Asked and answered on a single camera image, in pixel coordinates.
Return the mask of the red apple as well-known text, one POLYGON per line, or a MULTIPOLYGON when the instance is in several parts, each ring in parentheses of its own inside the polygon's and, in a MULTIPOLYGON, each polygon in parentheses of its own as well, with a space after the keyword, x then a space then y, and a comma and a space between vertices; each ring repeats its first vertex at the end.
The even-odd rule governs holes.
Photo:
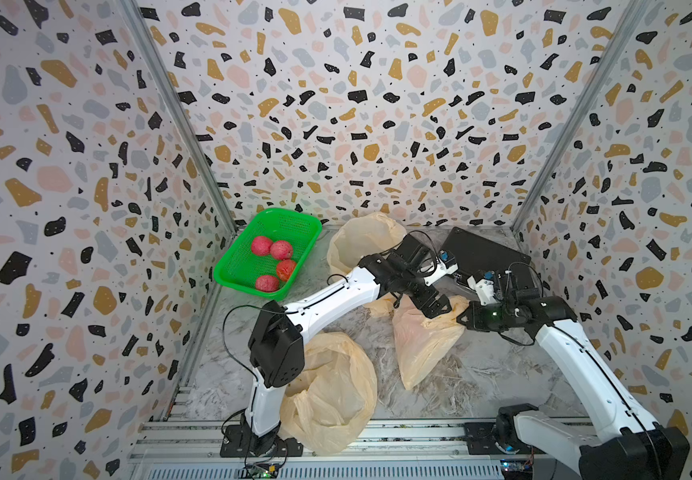
POLYGON ((262 275, 256 279, 255 288, 264 293, 276 292, 280 289, 280 280, 274 275, 262 275))
POLYGON ((270 247, 270 255, 278 261, 291 260, 293 254, 292 244, 285 240, 275 241, 270 247))
POLYGON ((266 236, 256 236, 251 243, 251 251, 253 254, 264 257, 271 253, 274 241, 266 236))
POLYGON ((297 268, 297 262, 292 259, 281 260, 276 266, 277 277, 282 282, 288 282, 297 268))

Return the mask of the beige plastic bag with apples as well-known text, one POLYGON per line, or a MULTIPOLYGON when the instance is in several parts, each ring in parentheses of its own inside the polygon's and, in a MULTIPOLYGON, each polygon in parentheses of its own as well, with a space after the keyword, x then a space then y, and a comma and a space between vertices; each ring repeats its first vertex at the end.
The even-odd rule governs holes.
POLYGON ((318 455, 357 440, 377 405, 377 376, 363 348, 342 332, 319 333, 305 347, 305 368, 287 386, 280 436, 318 455))

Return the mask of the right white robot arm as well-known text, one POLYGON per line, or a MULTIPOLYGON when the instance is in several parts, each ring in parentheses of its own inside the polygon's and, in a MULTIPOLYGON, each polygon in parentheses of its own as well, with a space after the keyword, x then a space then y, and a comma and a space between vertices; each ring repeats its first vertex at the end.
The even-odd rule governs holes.
POLYGON ((502 451, 534 447, 583 479, 680 478, 690 450, 686 436, 662 425, 634 398, 562 298, 473 301, 457 321, 469 330, 500 337, 510 329, 524 330, 560 368, 594 428, 585 434, 532 404, 502 407, 493 432, 502 451))

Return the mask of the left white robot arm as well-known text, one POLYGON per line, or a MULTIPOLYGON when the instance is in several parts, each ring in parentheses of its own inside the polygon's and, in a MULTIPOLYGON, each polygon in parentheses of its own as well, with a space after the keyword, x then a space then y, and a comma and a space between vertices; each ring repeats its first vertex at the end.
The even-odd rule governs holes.
POLYGON ((316 334, 387 294, 411 300, 429 318, 449 313, 450 300, 435 282, 457 270, 452 253, 408 234, 398 245, 363 257, 345 278, 300 301, 262 306, 248 342, 254 383, 244 422, 251 434, 267 438, 279 432, 284 388, 303 371, 305 346, 316 334))

